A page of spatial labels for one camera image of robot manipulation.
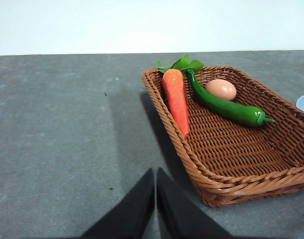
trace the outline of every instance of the gray table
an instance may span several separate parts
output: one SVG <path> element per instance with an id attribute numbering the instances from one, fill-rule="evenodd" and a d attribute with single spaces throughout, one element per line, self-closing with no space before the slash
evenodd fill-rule
<path id="1" fill-rule="evenodd" d="M 304 239 L 304 190 L 225 208 L 196 195 L 141 81 L 182 54 L 0 56 L 0 239 L 78 236 L 149 167 L 233 235 Z M 239 68 L 292 103 L 304 95 L 304 51 L 190 55 Z M 169 238 L 155 212 L 144 238 L 160 237 Z"/>

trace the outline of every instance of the toy vegetable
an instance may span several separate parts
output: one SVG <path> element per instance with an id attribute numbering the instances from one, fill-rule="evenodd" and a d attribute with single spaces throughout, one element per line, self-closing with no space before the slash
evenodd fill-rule
<path id="1" fill-rule="evenodd" d="M 163 75 L 162 84 L 171 115 L 184 137 L 187 137 L 190 128 L 182 72 L 177 69 L 167 70 Z"/>
<path id="2" fill-rule="evenodd" d="M 265 112 L 255 106 L 246 106 L 236 102 L 224 100 L 208 93 L 198 82 L 196 75 L 192 69 L 186 70 L 187 78 L 200 100 L 200 102 L 222 117 L 233 120 L 237 123 L 251 127 L 260 126 L 264 121 L 274 122 L 275 120 L 266 118 Z"/>

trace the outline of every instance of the wicker basket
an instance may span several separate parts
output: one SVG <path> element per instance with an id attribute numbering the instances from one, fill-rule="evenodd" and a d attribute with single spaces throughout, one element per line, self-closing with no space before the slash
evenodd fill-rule
<path id="1" fill-rule="evenodd" d="M 261 107 L 275 123 L 249 128 L 200 106 L 185 81 L 190 134 L 184 138 L 172 118 L 158 69 L 142 80 L 198 195 L 212 207 L 271 197 L 304 188 L 304 112 L 230 66 L 204 67 L 202 85 L 225 79 L 237 89 L 236 102 Z"/>

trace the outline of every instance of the brown egg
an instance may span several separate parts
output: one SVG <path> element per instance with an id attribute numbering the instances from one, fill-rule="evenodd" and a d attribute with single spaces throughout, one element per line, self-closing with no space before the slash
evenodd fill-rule
<path id="1" fill-rule="evenodd" d="M 212 95 L 228 101 L 233 100 L 236 96 L 235 86 L 232 83 L 222 79 L 209 81 L 206 83 L 205 89 Z"/>

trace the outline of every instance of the carrot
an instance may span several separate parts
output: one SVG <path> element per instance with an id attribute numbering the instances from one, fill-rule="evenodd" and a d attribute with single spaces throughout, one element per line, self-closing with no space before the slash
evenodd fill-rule
<path id="1" fill-rule="evenodd" d="M 182 72 L 177 69 L 167 70 L 163 74 L 162 84 L 167 96 L 170 113 L 184 137 L 187 137 L 190 129 Z"/>

